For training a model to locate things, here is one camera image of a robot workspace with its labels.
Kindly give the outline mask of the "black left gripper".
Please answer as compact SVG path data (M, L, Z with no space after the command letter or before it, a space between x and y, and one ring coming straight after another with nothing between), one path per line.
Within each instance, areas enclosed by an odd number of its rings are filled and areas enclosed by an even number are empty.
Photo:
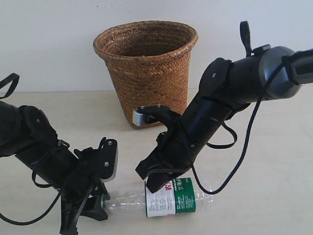
M106 202L110 194L105 184L100 182L87 199L87 192L101 175L101 149L91 147L70 152L67 148L57 150L57 186L63 191L61 196L61 235L78 235L79 216L97 221L108 219Z

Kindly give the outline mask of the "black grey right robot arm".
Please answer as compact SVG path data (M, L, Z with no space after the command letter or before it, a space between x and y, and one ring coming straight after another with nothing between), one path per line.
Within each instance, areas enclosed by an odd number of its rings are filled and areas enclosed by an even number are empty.
M159 191L192 168L218 128L236 113L251 103L293 97L312 81L312 50L265 45L235 62L217 58L204 71L199 90L183 114L160 104L134 110L137 126L160 122L167 127L136 172L150 192Z

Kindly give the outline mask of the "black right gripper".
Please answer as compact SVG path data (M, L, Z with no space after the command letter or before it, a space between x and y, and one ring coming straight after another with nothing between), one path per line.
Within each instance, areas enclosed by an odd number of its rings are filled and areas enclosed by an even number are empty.
M135 171L151 193L191 168L208 142L208 119L180 117L157 119L167 132L157 137L157 147L140 161Z

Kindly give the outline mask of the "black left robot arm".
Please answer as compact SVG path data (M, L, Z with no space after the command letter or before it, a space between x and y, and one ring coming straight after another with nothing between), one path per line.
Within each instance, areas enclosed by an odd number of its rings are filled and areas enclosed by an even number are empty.
M79 217L105 221L105 199L110 197L95 163L103 153L106 138L99 147L69 151L58 139L44 112L34 106L0 104L0 155L15 156L31 169L31 179L39 188L54 188L58 194L39 217L18 222L1 216L13 225L26 226L45 217L61 201L60 234L78 234Z

